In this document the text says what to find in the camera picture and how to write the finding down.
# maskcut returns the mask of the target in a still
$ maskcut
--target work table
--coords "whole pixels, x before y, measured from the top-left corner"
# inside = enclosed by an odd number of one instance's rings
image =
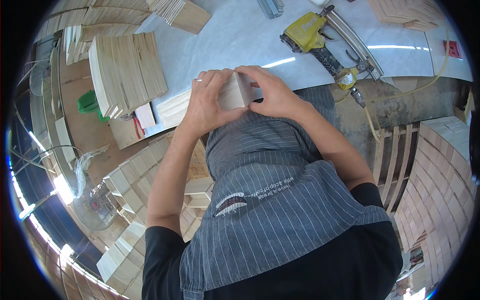
[[[313,57],[306,53],[293,53],[280,41],[285,28],[307,12],[321,9],[309,0],[284,0],[282,16],[265,18],[257,0],[196,0],[198,5],[212,14],[212,18],[198,35],[168,26],[152,14],[139,32],[154,32],[167,82],[168,91],[152,101],[156,126],[145,128],[151,136],[163,131],[156,106],[191,88],[192,79],[209,69],[235,68],[239,65],[282,64],[268,70],[282,78],[292,89],[331,84],[333,78]],[[381,66],[384,77],[435,76],[444,61],[443,40],[445,27],[450,40],[457,37],[447,21],[440,28],[425,33],[403,28],[401,24],[381,23],[375,17],[367,0],[348,2],[331,0],[335,11],[352,27],[369,47]],[[345,67],[355,63],[345,50],[355,56],[345,40],[330,26],[324,31],[335,40],[326,42],[327,48]],[[449,58],[442,76],[472,81],[465,51],[460,46],[463,60]],[[366,73],[359,74],[362,79]]]

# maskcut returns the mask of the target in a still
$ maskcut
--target gray striped apron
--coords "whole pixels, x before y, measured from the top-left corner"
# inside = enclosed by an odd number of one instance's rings
[[[330,122],[328,86],[296,91]],[[295,260],[351,226],[390,221],[359,204],[296,122],[247,112],[210,133],[212,202],[180,261],[185,299]]]

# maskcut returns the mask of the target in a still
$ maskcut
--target yellow air hose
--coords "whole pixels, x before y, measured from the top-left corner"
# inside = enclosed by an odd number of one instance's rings
[[[449,50],[449,45],[450,45],[450,37],[448,35],[448,30],[445,29],[445,34],[446,34],[446,37],[447,37],[447,47],[446,47],[446,51],[445,51],[445,60],[444,60],[444,64],[442,66],[442,68],[440,69],[440,72],[438,72],[438,74],[433,78],[432,81],[430,81],[429,83],[427,83],[426,85],[422,86],[422,87],[419,87],[419,88],[416,88],[416,89],[413,89],[411,91],[408,91],[408,92],[404,92],[404,93],[400,93],[400,94],[397,94],[397,95],[392,95],[392,96],[385,96],[385,97],[379,97],[379,98],[373,98],[373,99],[365,99],[365,102],[367,101],[377,101],[377,100],[386,100],[386,99],[391,99],[391,98],[396,98],[396,97],[400,97],[400,96],[405,96],[405,95],[409,95],[409,94],[412,94],[412,93],[415,93],[415,92],[418,92],[430,85],[432,85],[435,81],[438,80],[438,78],[440,78],[440,76],[442,75],[442,73],[444,72],[445,70],[445,67],[447,66],[447,61],[448,61],[448,50]],[[339,104],[341,102],[343,102],[343,100],[345,100],[348,96],[350,95],[350,92],[348,92],[342,99],[340,99],[339,101],[335,102],[335,104]],[[372,118],[370,117],[370,113],[368,112],[368,109],[367,107],[364,108],[364,111],[365,111],[365,115],[367,116],[367,119],[368,119],[368,125],[370,127],[370,131],[372,132],[373,134],[373,137],[375,138],[375,141],[377,143],[380,143],[380,136],[379,134],[377,133],[377,131],[375,130],[375,128],[373,127],[373,122],[372,122]]]

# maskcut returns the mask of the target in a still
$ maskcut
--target black t-shirt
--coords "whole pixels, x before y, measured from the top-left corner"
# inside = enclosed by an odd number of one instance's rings
[[[360,184],[350,192],[364,206],[382,206],[374,184]],[[145,242],[142,299],[183,299],[180,258],[189,242],[164,227],[148,228]],[[204,298],[384,300],[402,264],[390,222],[353,226],[294,261],[207,291]]]

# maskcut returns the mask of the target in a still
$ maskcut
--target person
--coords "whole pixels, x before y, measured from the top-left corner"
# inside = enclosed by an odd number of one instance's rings
[[[328,86],[292,92],[240,66],[261,102],[222,111],[233,70],[201,72],[148,197],[142,299],[379,299],[402,257],[360,153],[335,129]],[[180,232],[190,157],[215,184],[192,240]]]

